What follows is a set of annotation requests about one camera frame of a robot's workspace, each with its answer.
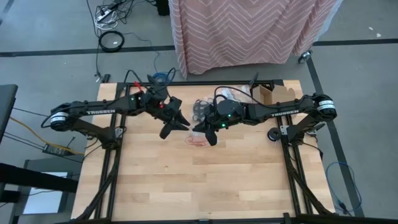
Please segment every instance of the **blue cable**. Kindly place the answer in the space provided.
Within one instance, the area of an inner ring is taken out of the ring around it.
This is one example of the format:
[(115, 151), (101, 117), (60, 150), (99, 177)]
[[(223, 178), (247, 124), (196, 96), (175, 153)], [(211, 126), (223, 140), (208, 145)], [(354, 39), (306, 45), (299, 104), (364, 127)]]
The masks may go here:
[[(328, 182), (329, 189), (330, 189), (331, 193), (333, 194), (333, 196), (335, 196), (335, 198), (337, 199), (337, 202), (338, 202), (339, 204), (342, 204), (343, 202), (337, 197), (337, 195), (335, 194), (335, 191), (332, 189), (332, 187), (331, 187), (331, 185), (330, 185), (330, 182), (329, 182), (329, 176), (328, 176), (328, 175), (329, 175), (329, 168), (330, 168), (332, 165), (334, 165), (334, 164), (341, 164), (341, 165), (347, 166), (347, 167), (349, 168), (349, 171), (352, 172), (352, 175), (353, 175), (353, 182), (354, 182), (354, 188), (355, 188), (355, 191), (357, 192), (358, 197), (359, 197), (359, 204), (358, 204), (358, 206), (357, 206), (356, 208), (353, 208), (352, 210), (347, 210), (347, 212), (355, 212), (355, 211), (357, 211), (357, 209), (360, 208), (360, 206), (362, 206), (362, 196), (361, 196), (361, 194), (360, 194), (360, 192), (359, 192), (359, 190), (358, 190), (358, 188), (357, 188), (357, 186), (356, 186), (356, 183), (355, 183), (355, 174), (354, 174), (354, 170), (353, 170), (353, 168), (351, 168), (351, 167), (350, 167), (347, 163), (345, 163), (345, 162), (332, 162), (332, 163), (329, 164), (328, 167), (326, 168), (326, 181)], [(341, 210), (341, 211), (344, 212), (343, 209), (338, 208), (336, 205), (335, 205), (335, 207), (336, 207), (338, 210)]]

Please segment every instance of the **gray floor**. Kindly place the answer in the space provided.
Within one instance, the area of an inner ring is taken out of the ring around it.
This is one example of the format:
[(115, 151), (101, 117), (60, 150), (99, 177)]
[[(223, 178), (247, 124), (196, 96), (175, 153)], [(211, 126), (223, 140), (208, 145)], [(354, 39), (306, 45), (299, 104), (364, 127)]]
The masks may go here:
[[(7, 0), (0, 0), (0, 10)], [(100, 0), (90, 0), (94, 10)], [(398, 37), (398, 1), (345, 0), (329, 31), (320, 40), (376, 39)], [(137, 4), (128, 24), (118, 30), (135, 32), (153, 45), (172, 45), (169, 17), (159, 17), (156, 8), (147, 3)], [(133, 35), (126, 36), (126, 47), (148, 46)], [(85, 1), (37, 0), (15, 1), (0, 26), (0, 52), (32, 50), (93, 49), (96, 47), (90, 16)], [(397, 134), (394, 97), (398, 84), (396, 71), (397, 44), (314, 47), (313, 61), (324, 92), (336, 103), (335, 120), (348, 163), (355, 170), (358, 188), (363, 196), (367, 217), (398, 218), (398, 168), (395, 161)], [(112, 74), (111, 82), (121, 82), (127, 69), (141, 77), (153, 74), (153, 52), (100, 54), (101, 73)], [(190, 75), (188, 80), (250, 79), (256, 72), (260, 79), (299, 79), (305, 93), (315, 89), (306, 65), (298, 65), (292, 56), (285, 65), (245, 65), (217, 68), (203, 75)], [(177, 66), (174, 51), (160, 53), (156, 62), (160, 71)], [(95, 54), (41, 57), (0, 58), (1, 84), (19, 85), (16, 107), (48, 114), (50, 109), (73, 100), (95, 100), (99, 84), (95, 82)], [(85, 139), (78, 133), (56, 133), (40, 129), (42, 118), (13, 111), (12, 116), (32, 126), (45, 139), (66, 144), (72, 136), (72, 147), (83, 151)], [(10, 121), (7, 131), (36, 141), (24, 128)], [(319, 146), (325, 152), (325, 167), (336, 161), (327, 129), (322, 129)], [(22, 167), (26, 159), (49, 158), (36, 149), (3, 139), (0, 161)], [(335, 167), (330, 173), (336, 193), (348, 202), (340, 173)], [(0, 209), (0, 221), (6, 223), (11, 205)], [(68, 217), (69, 212), (61, 215)], [(21, 218), (20, 223), (51, 223), (48, 219)]]

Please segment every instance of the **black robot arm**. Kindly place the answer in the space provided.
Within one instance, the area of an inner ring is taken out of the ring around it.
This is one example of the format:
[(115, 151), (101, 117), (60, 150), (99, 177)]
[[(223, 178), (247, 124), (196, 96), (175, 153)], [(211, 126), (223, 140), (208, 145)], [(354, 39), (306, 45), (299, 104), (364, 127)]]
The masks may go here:
[(181, 114), (182, 101), (171, 96), (170, 101), (165, 103), (168, 96), (167, 87), (157, 83), (151, 76), (148, 76), (148, 80), (150, 87), (146, 92), (139, 91), (110, 101), (64, 103), (51, 111), (50, 127), (55, 131), (78, 131), (85, 136), (96, 137), (102, 143), (103, 149), (120, 148), (120, 129), (98, 127), (81, 120), (82, 116), (115, 113), (137, 116), (146, 112), (164, 122), (165, 126), (160, 132), (162, 139), (165, 139), (171, 130), (187, 131), (188, 128), (184, 125), (189, 126), (190, 123)]
[(305, 132), (319, 122), (331, 121), (337, 117), (333, 100), (326, 95), (305, 95), (300, 100), (274, 105), (223, 100), (205, 108), (205, 119), (197, 124), (193, 131), (205, 133), (210, 145), (214, 146), (217, 143), (215, 131), (220, 129), (228, 129), (230, 126), (241, 123), (257, 125), (269, 118), (297, 113), (308, 115), (299, 124), (287, 127), (284, 134), (291, 143), (301, 141)]

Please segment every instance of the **chevron pattern fabric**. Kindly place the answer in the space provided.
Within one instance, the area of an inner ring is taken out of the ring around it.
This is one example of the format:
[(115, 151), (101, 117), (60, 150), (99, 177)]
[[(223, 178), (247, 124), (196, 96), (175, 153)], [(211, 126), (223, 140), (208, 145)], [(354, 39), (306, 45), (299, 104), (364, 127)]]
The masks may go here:
[(336, 0), (169, 0), (181, 73), (285, 63), (308, 50)]

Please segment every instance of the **wooden tabletop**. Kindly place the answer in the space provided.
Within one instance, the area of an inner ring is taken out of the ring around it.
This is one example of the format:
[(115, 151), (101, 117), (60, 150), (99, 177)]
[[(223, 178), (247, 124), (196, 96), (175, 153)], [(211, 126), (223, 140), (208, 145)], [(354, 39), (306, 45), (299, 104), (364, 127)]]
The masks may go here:
[[(284, 80), (284, 85), (295, 90), (296, 98), (303, 95), (298, 80)], [(193, 126), (194, 102), (211, 95), (215, 87), (168, 89), (183, 101), (182, 113)], [(102, 84), (98, 100), (112, 100), (115, 90), (115, 83)], [(298, 114), (293, 121), (298, 123), (304, 117)], [(98, 115), (93, 124), (106, 127), (110, 119), (111, 115)], [(148, 114), (127, 117), (112, 220), (276, 218), (284, 212), (294, 217), (282, 146), (266, 137), (276, 126), (276, 119), (269, 119), (257, 126), (242, 124), (223, 129), (217, 133), (218, 144), (211, 147), (203, 143), (203, 136), (191, 131), (172, 131), (166, 140), (161, 139), (162, 122)], [(317, 145), (309, 136), (304, 142)], [(305, 145), (299, 149), (309, 188), (334, 212), (318, 151)], [(98, 149), (84, 161), (72, 218), (84, 211), (98, 190), (104, 153)], [(103, 217), (108, 196), (109, 189), (104, 196)]]

